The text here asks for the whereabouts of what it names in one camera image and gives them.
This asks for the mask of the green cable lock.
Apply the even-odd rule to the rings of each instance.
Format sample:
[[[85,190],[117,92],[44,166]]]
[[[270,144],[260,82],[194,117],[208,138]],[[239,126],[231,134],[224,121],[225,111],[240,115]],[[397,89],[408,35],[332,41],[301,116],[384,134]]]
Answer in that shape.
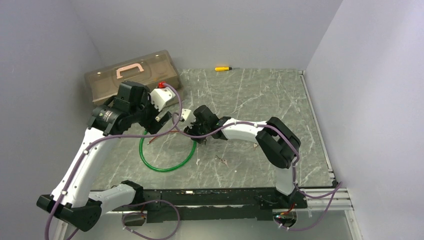
[[[153,165],[151,165],[150,163],[148,163],[148,161],[146,160],[145,156],[144,156],[144,151],[143,151],[143,146],[144,146],[144,141],[145,139],[142,137],[139,140],[139,144],[138,144],[138,153],[139,153],[139,157],[142,161],[142,163],[150,170],[155,171],[155,172],[159,172],[159,173],[168,173],[168,172],[173,172],[175,170],[180,169],[181,167],[183,167],[185,164],[187,164],[192,157],[194,156],[194,153],[196,151],[197,148],[197,142],[196,141],[192,141],[192,147],[191,150],[188,154],[188,156],[179,164],[172,166],[172,167],[168,167],[168,168],[159,168],[159,167],[155,167]]]

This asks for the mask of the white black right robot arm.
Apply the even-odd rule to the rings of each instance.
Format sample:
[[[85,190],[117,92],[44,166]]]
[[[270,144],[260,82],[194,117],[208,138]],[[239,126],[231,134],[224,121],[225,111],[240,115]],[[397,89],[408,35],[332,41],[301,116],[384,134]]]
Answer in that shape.
[[[277,169],[276,203],[287,208],[295,201],[295,167],[300,158],[300,139],[277,117],[267,121],[241,121],[217,117],[206,105],[195,111],[182,109],[180,122],[184,134],[198,143],[208,136],[224,141],[242,140],[257,144],[268,161]]]

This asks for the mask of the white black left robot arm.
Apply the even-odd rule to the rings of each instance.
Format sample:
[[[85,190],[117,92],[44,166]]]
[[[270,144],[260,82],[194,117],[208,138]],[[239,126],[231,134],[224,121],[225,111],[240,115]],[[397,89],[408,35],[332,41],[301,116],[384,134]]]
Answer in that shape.
[[[116,208],[139,209],[145,200],[141,185],[130,180],[116,187],[92,192],[92,186],[105,159],[126,131],[139,124],[147,138],[158,136],[171,118],[167,112],[159,117],[165,105],[180,96],[171,85],[161,82],[157,88],[133,81],[124,81],[117,94],[96,107],[88,121],[81,146],[61,182],[50,193],[41,195],[37,206],[57,218],[87,232],[100,217]]]

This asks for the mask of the red cable padlock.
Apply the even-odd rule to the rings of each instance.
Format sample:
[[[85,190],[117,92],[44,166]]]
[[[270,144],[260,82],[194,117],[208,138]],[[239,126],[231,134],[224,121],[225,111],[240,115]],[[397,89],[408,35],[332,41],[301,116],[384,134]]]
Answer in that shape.
[[[172,130],[172,131],[169,131],[169,132],[167,132],[166,134],[163,134],[163,135],[160,135],[160,136],[155,136],[155,137],[153,137],[151,140],[149,140],[148,141],[148,143],[147,143],[147,145],[150,145],[154,140],[156,140],[157,138],[159,138],[159,137],[164,137],[164,136],[166,136],[166,135],[169,135],[169,134],[176,134],[176,133],[179,133],[177,130]]]

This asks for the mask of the yellow handled screwdriver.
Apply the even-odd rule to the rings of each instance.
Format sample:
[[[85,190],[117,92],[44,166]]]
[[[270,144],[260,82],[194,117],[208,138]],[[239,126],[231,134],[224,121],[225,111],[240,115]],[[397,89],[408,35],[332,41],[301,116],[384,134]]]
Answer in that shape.
[[[223,67],[215,67],[214,70],[216,72],[226,72],[226,71],[231,71],[233,68],[230,66],[223,66]]]

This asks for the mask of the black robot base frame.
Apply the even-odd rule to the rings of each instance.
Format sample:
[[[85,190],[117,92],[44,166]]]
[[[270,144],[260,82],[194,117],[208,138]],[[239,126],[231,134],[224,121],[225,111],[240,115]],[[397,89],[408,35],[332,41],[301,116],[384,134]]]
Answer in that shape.
[[[284,196],[274,187],[146,189],[146,205],[121,206],[116,211],[146,213],[148,223],[198,220],[256,219],[271,221],[281,212],[308,207],[300,193]]]

